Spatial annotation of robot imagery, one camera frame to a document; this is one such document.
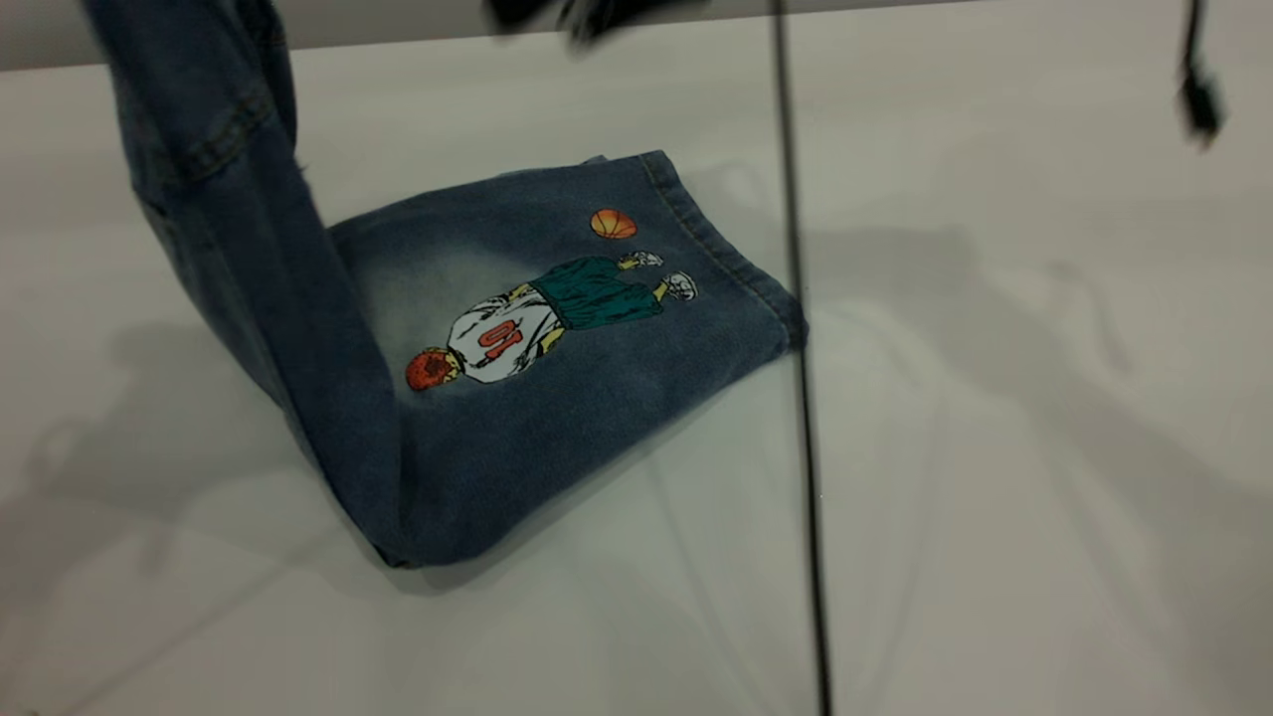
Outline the chipped right gripper finger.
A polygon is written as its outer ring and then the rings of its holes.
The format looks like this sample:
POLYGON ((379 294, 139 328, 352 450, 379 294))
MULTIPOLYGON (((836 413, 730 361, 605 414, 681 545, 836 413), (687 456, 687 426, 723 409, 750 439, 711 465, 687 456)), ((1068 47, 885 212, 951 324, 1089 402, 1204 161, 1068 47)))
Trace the chipped right gripper finger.
POLYGON ((561 32, 570 45, 587 47, 651 14, 685 5, 698 5, 698 1, 565 1, 561 32))

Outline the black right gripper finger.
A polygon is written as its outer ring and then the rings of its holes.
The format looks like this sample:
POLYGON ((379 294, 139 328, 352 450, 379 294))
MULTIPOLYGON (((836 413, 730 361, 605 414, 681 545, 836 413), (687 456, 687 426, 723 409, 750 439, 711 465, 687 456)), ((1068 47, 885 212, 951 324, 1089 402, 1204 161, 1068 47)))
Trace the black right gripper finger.
POLYGON ((527 29, 556 4, 552 0, 489 0, 486 11, 495 29, 527 29))

